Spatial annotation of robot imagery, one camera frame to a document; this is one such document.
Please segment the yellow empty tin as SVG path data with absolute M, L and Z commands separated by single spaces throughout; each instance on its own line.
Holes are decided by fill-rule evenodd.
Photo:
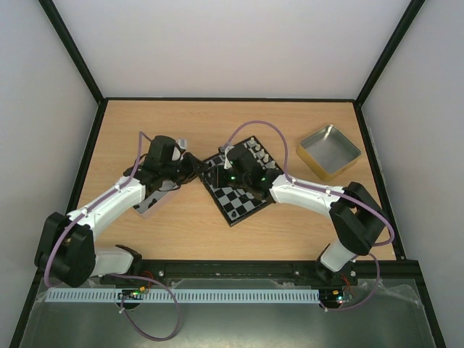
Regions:
M 319 179 L 328 182 L 352 167 L 362 151 L 330 124 L 300 140 L 296 153 Z

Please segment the black grey chess board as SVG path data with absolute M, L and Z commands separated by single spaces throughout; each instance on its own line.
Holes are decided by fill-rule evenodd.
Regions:
M 251 137 L 234 145 L 234 148 L 231 150 L 232 158 L 230 161 L 232 167 L 241 166 L 248 168 L 251 166 L 257 166 L 261 169 L 261 173 L 258 176 L 258 186 L 261 189 L 261 194 L 252 194 L 243 189 L 234 189 L 230 187 L 213 187 L 213 168 L 216 166 L 223 166 L 224 164 L 224 156 L 220 152 L 204 160 L 209 165 L 209 170 L 200 176 L 201 182 L 204 184 L 204 187 L 212 197 L 214 203 L 230 227 L 246 220 L 254 213 L 274 203 L 274 200 L 270 195 L 270 187 L 272 186 L 273 181 L 279 175 L 283 174 L 281 166 L 274 160 L 257 138 L 254 137 L 254 145 L 249 144 Z M 263 149 L 265 154 L 269 155 L 269 162 L 264 162 L 264 157 L 259 155 L 261 150 L 258 152 L 254 150 L 256 145 L 260 145 L 261 150 Z M 251 155 L 249 150 L 253 150 L 255 156 Z M 275 163 L 275 169 L 269 168 L 271 162 Z M 237 213 L 236 218 L 231 217 L 231 213 L 233 211 L 236 211 Z

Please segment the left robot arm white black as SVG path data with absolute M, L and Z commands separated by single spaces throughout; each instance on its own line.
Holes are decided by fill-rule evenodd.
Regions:
M 47 217 L 34 258 L 44 283 L 51 286 L 55 278 L 79 287 L 94 276 L 127 274 L 137 253 L 121 245 L 97 248 L 101 233 L 131 208 L 151 210 L 156 193 L 171 192 L 164 184 L 177 190 L 208 168 L 187 151 L 185 140 L 155 136 L 147 153 L 139 149 L 133 165 L 103 194 L 79 209 Z

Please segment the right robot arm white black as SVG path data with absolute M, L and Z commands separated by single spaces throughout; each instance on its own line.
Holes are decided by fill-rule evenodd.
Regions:
M 324 186 L 287 178 L 268 153 L 254 153 L 243 144 L 228 147 L 224 163 L 214 165 L 207 180 L 215 188 L 241 189 L 260 201 L 291 204 L 330 219 L 337 240 L 321 252 L 315 266 L 326 284 L 338 279 L 348 262 L 367 255 L 384 229 L 384 213 L 363 185 Z

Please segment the pink tin with black pieces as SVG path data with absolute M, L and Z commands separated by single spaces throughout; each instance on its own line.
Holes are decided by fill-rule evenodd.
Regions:
M 173 183 L 172 181 L 164 181 L 162 183 L 162 186 L 167 186 L 168 188 L 170 188 L 169 192 L 162 198 L 160 199 L 151 209 L 147 210 L 145 213 L 143 214 L 139 214 L 134 208 L 134 210 L 136 211 L 136 213 L 143 219 L 148 219 L 150 218 L 152 215 L 155 214 L 155 212 L 157 210 L 160 209 L 160 207 L 162 207 L 164 204 L 168 203 L 170 199 L 172 199 L 178 192 L 178 189 L 180 188 L 179 186 L 177 186 L 175 183 Z

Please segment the black aluminium frame rail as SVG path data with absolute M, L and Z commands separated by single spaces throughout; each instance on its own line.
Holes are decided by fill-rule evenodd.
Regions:
M 357 261 L 344 266 L 339 273 L 330 274 L 315 261 L 139 260 L 129 274 L 151 276 L 165 285 L 183 279 L 270 279 L 297 286 L 328 288 L 347 283 L 355 285 L 360 279 L 375 279 L 376 264 L 374 261 Z

